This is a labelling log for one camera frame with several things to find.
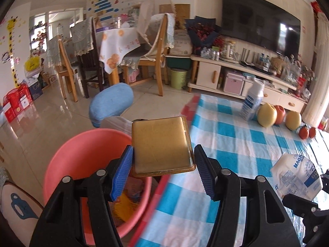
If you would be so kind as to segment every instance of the drawer handle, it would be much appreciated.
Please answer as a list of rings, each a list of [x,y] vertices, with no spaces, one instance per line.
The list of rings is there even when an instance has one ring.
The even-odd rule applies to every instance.
[[[213,72],[213,84],[216,82],[216,78],[217,78],[217,70]]]

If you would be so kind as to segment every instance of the brown panel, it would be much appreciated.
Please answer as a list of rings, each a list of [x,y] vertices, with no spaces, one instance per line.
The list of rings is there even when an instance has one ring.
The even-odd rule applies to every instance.
[[[177,4],[176,7],[176,25],[175,29],[185,29],[185,20],[190,18],[190,5],[187,4]],[[170,13],[171,5],[160,5],[159,13]]]

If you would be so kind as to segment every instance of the pink box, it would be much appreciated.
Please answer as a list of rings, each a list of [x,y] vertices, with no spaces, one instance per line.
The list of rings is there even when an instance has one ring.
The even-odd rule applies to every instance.
[[[241,95],[244,83],[244,76],[242,73],[236,71],[226,72],[224,92]]]

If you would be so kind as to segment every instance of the beige wallpaper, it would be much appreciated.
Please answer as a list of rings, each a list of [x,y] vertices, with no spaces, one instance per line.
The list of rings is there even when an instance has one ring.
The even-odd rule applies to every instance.
[[[311,6],[304,0],[267,0],[290,14],[294,15],[301,21],[301,35],[299,53],[307,66],[311,66],[314,51],[315,25]],[[217,24],[221,25],[222,17],[222,0],[195,0],[195,14],[206,18],[216,18]],[[240,40],[237,41],[236,50],[241,53],[243,47],[250,51],[264,52],[266,55],[275,56],[276,54],[266,49],[249,44]]]

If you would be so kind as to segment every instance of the metal screw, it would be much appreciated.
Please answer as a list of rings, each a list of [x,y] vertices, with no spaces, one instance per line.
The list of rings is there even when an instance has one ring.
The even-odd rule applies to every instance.
[[[264,183],[266,181],[265,177],[264,176],[258,176],[257,177],[257,180],[261,183]]]
[[[98,176],[103,176],[106,174],[106,171],[104,169],[98,170],[96,173]]]
[[[63,183],[68,183],[71,181],[71,178],[69,176],[64,176],[62,181],[63,181]]]
[[[231,174],[231,171],[228,169],[222,169],[221,173],[225,176],[229,176]]]

